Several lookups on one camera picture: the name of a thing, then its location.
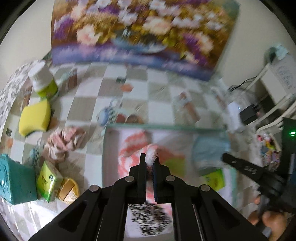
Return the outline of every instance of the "yellow sponge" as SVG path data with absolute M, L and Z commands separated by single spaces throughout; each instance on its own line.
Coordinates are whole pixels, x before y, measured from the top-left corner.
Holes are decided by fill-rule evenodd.
M 46 131 L 50 121 L 50 104 L 47 99 L 26 106 L 19 122 L 19 133 L 26 137 L 34 131 Z

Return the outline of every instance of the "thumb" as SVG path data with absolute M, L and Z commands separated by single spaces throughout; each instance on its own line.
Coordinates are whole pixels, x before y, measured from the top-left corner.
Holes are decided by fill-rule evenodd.
M 285 216 L 278 212 L 265 212 L 262 216 L 262 221 L 266 227 L 272 230 L 269 241 L 276 241 L 283 234 L 287 226 Z

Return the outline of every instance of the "checkered tablecloth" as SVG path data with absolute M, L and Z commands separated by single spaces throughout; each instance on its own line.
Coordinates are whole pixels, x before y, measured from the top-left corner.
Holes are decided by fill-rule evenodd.
M 116 102 L 117 112 L 125 116 L 125 122 L 154 125 L 192 125 L 199 128 L 223 128 L 224 111 L 211 85 L 180 76 L 172 72 L 148 69 L 144 66 L 126 66 L 108 63 L 64 64 L 52 66 L 51 71 L 58 81 L 64 73 L 77 69 L 78 85 L 70 91 L 61 90 L 52 104 L 50 130 L 35 132 L 27 138 L 18 132 L 18 123 L 23 107 L 39 102 L 38 95 L 28 86 L 18 90 L 8 114 L 1 138 L 1 152 L 22 163 L 38 140 L 46 141 L 55 127 L 80 126 L 86 131 L 82 148 L 69 152 L 67 161 L 59 165 L 63 176 L 75 179 L 84 192 L 92 184 L 102 186 L 102 132 L 98 114 L 110 103 Z M 185 93 L 200 117 L 192 121 L 190 114 L 178 105 L 176 99 Z M 237 154 L 246 158 L 250 148 L 239 136 L 233 143 L 241 142 Z M 254 209 L 252 198 L 254 184 L 243 177 L 238 178 L 238 208 L 245 216 Z M 2 199 L 0 212 L 9 227 L 20 240 L 28 240 L 66 207 L 61 201 L 53 203 L 34 201 L 11 206 Z

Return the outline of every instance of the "black and white patterned fabric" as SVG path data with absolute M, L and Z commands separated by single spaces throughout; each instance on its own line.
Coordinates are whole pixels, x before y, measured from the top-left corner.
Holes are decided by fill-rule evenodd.
M 171 219 L 156 204 L 129 204 L 132 221 L 140 225 L 143 235 L 158 235 L 171 222 Z

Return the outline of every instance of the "green packet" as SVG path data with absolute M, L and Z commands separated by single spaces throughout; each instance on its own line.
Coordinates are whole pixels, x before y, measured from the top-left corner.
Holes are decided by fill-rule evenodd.
M 63 179 L 56 167 L 51 162 L 45 161 L 37 180 L 37 190 L 47 202 L 54 201 Z
M 219 191 L 225 187 L 223 170 L 218 169 L 214 172 L 208 173 L 202 176 L 204 178 L 204 184 L 209 185 L 215 191 Z

